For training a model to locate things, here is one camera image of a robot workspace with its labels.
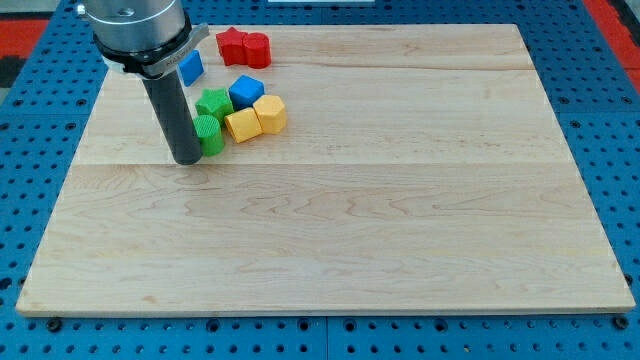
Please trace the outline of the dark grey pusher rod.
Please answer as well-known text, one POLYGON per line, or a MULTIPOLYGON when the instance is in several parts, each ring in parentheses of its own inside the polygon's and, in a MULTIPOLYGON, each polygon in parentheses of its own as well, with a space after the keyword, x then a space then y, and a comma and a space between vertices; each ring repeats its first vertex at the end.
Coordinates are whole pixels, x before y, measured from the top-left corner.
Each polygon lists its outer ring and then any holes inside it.
POLYGON ((176 72, 143 80, 161 130, 177 164, 192 165, 202 157, 201 145, 176 72))

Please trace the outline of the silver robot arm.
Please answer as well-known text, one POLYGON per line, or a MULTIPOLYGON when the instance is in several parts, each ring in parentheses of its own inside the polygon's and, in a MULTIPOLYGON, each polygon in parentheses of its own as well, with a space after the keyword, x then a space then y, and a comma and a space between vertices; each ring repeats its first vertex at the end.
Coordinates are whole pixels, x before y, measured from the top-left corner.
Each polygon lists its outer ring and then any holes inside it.
POLYGON ((194 25, 180 0, 84 0, 77 16, 88 22, 105 64, 141 78, 173 159, 202 157, 178 65, 209 36, 194 25))

